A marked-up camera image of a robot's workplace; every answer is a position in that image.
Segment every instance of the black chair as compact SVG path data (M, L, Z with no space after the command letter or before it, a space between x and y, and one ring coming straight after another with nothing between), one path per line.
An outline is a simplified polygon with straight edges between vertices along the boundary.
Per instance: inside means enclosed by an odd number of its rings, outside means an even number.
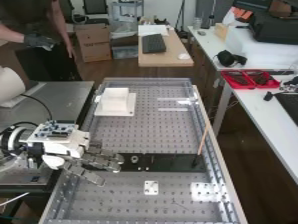
M86 15L107 14L106 0L84 0L82 8Z

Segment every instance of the keyboard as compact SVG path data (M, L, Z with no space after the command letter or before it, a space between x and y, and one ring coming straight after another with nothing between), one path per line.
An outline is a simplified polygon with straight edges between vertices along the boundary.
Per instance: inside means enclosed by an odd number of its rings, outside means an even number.
M298 94L296 93L278 93L275 97L286 110L292 121L298 125Z
M142 53L162 53L166 51L165 41L161 34L142 37Z

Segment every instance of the red container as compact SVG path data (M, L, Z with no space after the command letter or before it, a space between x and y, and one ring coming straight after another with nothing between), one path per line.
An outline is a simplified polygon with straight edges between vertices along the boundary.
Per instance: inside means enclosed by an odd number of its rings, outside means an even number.
M254 89L255 83L242 71L222 71L221 75L233 89Z
M280 83L264 71L243 71L259 89L279 88Z
M226 70L221 75L233 89L275 89L280 83L260 70Z

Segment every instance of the hand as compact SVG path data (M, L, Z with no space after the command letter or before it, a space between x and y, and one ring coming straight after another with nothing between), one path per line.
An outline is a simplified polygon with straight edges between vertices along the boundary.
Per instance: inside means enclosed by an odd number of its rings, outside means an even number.
M77 56L76 56L76 52L74 52L72 44L66 44L66 50L68 50L69 58L73 58L74 61L76 61L77 60Z
M42 47L46 51L50 51L56 42L49 37L44 37L37 34L28 34L24 37L24 44L30 47Z

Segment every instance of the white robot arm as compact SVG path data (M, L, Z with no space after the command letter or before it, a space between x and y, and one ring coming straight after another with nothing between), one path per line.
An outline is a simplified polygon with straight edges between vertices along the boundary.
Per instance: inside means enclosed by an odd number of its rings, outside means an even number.
M0 148L4 156L25 154L28 168L37 168L44 162L50 169L64 169L85 178L98 186L105 184L89 168L119 172L123 157L101 148L90 146L88 132L77 130L73 122L48 121L34 130L21 126L9 127L0 134Z

